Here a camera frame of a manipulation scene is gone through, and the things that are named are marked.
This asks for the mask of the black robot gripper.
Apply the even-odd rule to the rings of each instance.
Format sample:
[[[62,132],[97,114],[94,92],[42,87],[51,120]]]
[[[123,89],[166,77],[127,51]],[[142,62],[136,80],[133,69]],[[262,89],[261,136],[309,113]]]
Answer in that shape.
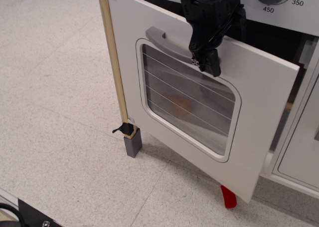
[[[214,77],[221,74],[217,47],[228,35],[245,41],[246,11],[241,0],[180,0],[184,17],[192,27],[189,50],[194,65]]]

